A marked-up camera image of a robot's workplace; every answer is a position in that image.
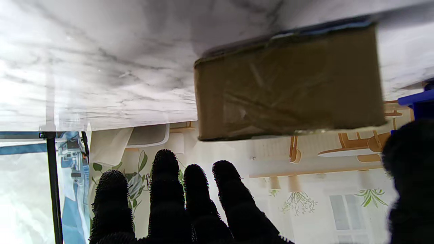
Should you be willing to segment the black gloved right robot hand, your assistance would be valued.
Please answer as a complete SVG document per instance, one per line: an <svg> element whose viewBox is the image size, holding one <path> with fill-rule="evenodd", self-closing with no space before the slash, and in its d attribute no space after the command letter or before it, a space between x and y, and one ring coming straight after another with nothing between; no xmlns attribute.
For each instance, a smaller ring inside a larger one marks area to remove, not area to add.
<svg viewBox="0 0 434 244"><path fill-rule="evenodd" d="M393 177L398 199L389 213L391 244L433 243L432 119L418 119L396 130L382 152L384 169ZM150 189L149 230L136 238L128 184L119 170L102 174L93 202L91 244L290 244L255 204L228 161L213 165L223 222L210 199L208 181L198 165L189 165L184 186L175 154L157 152Z"/></svg>

